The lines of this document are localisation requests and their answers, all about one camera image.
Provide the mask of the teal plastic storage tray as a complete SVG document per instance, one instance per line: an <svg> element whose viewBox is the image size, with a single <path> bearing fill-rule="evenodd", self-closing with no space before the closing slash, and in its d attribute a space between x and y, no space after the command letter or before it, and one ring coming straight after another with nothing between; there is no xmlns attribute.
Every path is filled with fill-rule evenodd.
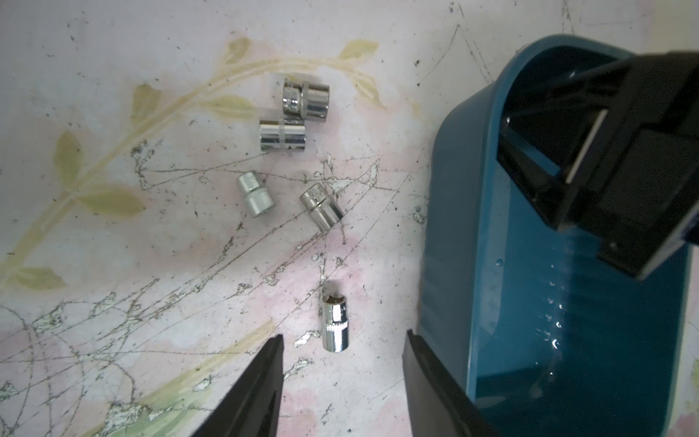
<svg viewBox="0 0 699 437"><path fill-rule="evenodd" d="M547 226L498 160L513 87L643 56L580 36L521 49L433 145L417 335L502 436L664 436L690 294L686 243L638 280Z"/></svg>

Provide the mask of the chrome socket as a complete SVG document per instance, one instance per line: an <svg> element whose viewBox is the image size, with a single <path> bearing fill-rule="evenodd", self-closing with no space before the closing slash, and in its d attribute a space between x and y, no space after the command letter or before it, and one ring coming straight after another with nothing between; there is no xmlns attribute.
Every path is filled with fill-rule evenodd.
<svg viewBox="0 0 699 437"><path fill-rule="evenodd" d="M325 122L331 89L327 85L286 79L282 89L282 112L286 116Z"/></svg>
<svg viewBox="0 0 699 437"><path fill-rule="evenodd" d="M303 150L306 147L305 121L296 118L260 120L260 149Z"/></svg>
<svg viewBox="0 0 699 437"><path fill-rule="evenodd" d="M244 196L245 205L253 218L275 207L275 202L255 171L241 174L237 179L238 188Z"/></svg>
<svg viewBox="0 0 699 437"><path fill-rule="evenodd" d="M326 233L338 224L344 217L344 213L337 205L333 196L327 189L316 183L300 195L303 204L311 220L318 226L321 233Z"/></svg>

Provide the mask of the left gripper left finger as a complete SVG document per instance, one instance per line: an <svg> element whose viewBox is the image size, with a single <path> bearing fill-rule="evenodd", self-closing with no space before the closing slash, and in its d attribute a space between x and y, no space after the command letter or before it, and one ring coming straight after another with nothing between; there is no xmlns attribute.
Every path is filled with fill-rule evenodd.
<svg viewBox="0 0 699 437"><path fill-rule="evenodd" d="M267 340L194 435L276 436L284 382L283 351L281 335Z"/></svg>

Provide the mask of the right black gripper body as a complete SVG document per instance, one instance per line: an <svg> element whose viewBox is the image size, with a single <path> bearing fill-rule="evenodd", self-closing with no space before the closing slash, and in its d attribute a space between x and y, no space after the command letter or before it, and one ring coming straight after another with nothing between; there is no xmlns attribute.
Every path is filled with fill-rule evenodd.
<svg viewBox="0 0 699 437"><path fill-rule="evenodd" d="M642 280L698 240L698 56L631 56L512 88L498 160L542 221Z"/></svg>

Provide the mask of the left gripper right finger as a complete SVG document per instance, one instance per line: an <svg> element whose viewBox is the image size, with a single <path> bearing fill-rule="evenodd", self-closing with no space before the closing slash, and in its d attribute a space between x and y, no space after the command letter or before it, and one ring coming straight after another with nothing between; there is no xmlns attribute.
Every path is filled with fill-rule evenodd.
<svg viewBox="0 0 699 437"><path fill-rule="evenodd" d="M495 436L427 342L407 331L402 366L412 435Z"/></svg>

